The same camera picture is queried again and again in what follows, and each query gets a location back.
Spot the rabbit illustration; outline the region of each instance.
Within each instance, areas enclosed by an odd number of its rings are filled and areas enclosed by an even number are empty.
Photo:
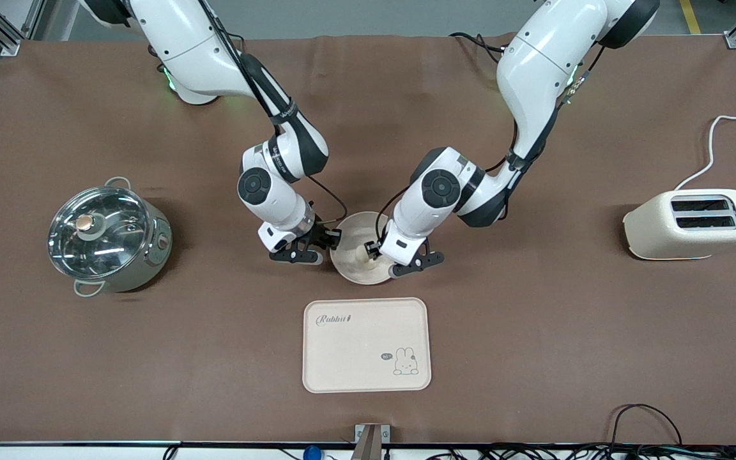
[[[394,375],[415,375],[418,374],[417,358],[414,356],[414,349],[400,348],[397,349],[397,362],[394,364]]]

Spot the white power cord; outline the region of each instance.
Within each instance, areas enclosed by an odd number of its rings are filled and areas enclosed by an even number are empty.
[[[715,118],[715,121],[712,122],[712,127],[709,128],[709,163],[706,166],[704,166],[703,169],[699,170],[695,174],[692,174],[691,176],[684,178],[684,180],[681,181],[681,183],[677,184],[677,187],[675,187],[675,190],[682,189],[683,186],[689,183],[690,181],[692,181],[693,178],[697,178],[698,176],[700,176],[701,174],[703,174],[704,172],[712,168],[712,165],[715,164],[715,151],[713,147],[713,143],[715,139],[715,126],[717,126],[717,123],[719,122],[719,120],[722,120],[722,119],[732,119],[736,121],[736,116],[719,116]]]

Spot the glass lid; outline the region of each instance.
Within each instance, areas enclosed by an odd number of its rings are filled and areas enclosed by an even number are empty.
[[[151,232],[138,195],[122,187],[95,187],[67,201],[47,238],[50,261],[76,279],[99,279],[129,264]]]

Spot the yellow floor line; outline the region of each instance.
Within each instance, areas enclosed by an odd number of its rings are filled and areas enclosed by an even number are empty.
[[[686,24],[689,26],[689,34],[700,34],[698,18],[694,16],[692,3],[689,0],[680,0],[680,9],[683,9],[683,16],[686,18]]]

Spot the pot handle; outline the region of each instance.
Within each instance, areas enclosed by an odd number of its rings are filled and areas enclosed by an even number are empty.
[[[108,179],[108,180],[107,180],[107,181],[106,181],[106,182],[104,183],[104,186],[105,186],[105,187],[109,187],[109,186],[113,185],[114,183],[117,183],[117,181],[124,181],[124,182],[126,183],[126,189],[127,189],[127,190],[132,190],[132,184],[131,184],[131,183],[129,183],[129,180],[128,180],[128,178],[126,178],[126,177],[123,177],[123,176],[115,176],[114,178],[109,178],[109,179]]]
[[[93,297],[94,295],[98,295],[99,292],[104,289],[105,285],[106,282],[104,282],[104,280],[99,280],[98,282],[88,282],[87,280],[74,280],[73,291],[79,297]],[[96,288],[96,290],[94,290],[90,294],[84,294],[84,292],[81,291],[81,286],[98,286],[98,288]]]

